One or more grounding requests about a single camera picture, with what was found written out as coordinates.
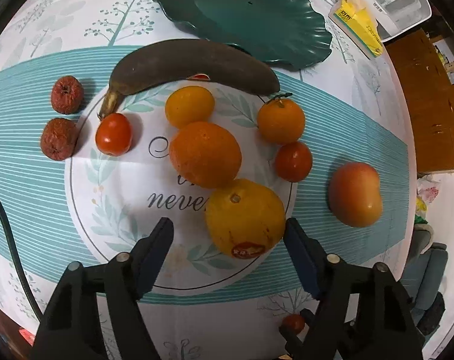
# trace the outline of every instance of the green leaf-shaped dish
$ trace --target green leaf-shaped dish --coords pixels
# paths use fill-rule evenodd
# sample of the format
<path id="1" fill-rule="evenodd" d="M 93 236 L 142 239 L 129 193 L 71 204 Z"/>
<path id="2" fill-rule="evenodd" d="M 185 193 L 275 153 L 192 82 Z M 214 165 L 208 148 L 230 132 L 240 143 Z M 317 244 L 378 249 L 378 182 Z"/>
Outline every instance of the green leaf-shaped dish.
<path id="1" fill-rule="evenodd" d="M 309 0 L 155 0 L 199 37 L 243 49 L 260 61 L 302 69 L 324 61 L 332 35 Z"/>

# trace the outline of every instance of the orange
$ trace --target orange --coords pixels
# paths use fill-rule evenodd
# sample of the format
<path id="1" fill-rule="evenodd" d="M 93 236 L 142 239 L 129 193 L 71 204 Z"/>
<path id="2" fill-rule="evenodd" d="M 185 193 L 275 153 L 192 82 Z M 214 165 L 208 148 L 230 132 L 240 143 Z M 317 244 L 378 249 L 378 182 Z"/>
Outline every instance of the orange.
<path id="1" fill-rule="evenodd" d="M 242 152 L 235 137 L 225 128 L 208 122 L 183 127 L 169 147 L 178 174 L 203 188 L 218 188 L 236 176 Z"/>
<path id="2" fill-rule="evenodd" d="M 293 100 L 270 100 L 262 105 L 257 116 L 257 125 L 267 142 L 285 145 L 295 142 L 302 136 L 305 114 Z"/>
<path id="3" fill-rule="evenodd" d="M 165 117 L 177 128 L 207 121 L 215 107 L 212 94 L 201 86 L 186 86 L 172 93 L 165 103 Z"/>
<path id="4" fill-rule="evenodd" d="M 281 240 L 285 210 L 274 191 L 238 178 L 210 195 L 205 222 L 218 250 L 227 256 L 249 259 Z"/>

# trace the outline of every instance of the mandarin orange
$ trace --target mandarin orange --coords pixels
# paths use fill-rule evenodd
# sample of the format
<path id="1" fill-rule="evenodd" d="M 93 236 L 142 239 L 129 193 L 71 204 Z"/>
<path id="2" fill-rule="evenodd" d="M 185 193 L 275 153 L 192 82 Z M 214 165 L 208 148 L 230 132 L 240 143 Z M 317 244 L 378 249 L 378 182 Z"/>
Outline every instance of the mandarin orange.
<path id="1" fill-rule="evenodd" d="M 295 142 L 302 136 L 305 114 L 293 100 L 270 100 L 259 110 L 257 125 L 267 142 L 285 145 Z"/>

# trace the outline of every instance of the tomato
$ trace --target tomato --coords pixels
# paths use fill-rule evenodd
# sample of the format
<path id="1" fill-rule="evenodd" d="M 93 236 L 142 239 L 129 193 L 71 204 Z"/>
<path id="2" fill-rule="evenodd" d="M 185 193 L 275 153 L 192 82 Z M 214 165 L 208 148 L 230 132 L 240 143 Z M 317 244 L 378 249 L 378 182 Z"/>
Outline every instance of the tomato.
<path id="1" fill-rule="evenodd" d="M 275 157 L 277 175 L 291 183 L 305 179 L 312 170 L 312 164 L 310 149 L 298 141 L 282 146 Z"/>
<path id="2" fill-rule="evenodd" d="M 305 327 L 305 320 L 300 314 L 290 314 L 282 320 L 282 326 L 288 326 L 295 334 L 299 334 Z"/>
<path id="3" fill-rule="evenodd" d="M 117 157 L 129 151 L 132 126 L 123 114 L 110 114 L 101 121 L 96 133 L 97 148 L 104 154 Z"/>

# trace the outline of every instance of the mango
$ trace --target mango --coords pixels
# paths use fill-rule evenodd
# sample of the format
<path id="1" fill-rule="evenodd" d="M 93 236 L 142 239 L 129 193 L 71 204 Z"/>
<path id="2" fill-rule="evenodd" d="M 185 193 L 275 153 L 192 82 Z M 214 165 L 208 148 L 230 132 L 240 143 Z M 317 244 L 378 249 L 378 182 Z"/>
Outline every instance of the mango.
<path id="1" fill-rule="evenodd" d="M 342 165 L 328 185 L 328 205 L 345 225 L 373 225 L 383 211 L 380 176 L 375 168 L 363 162 Z"/>

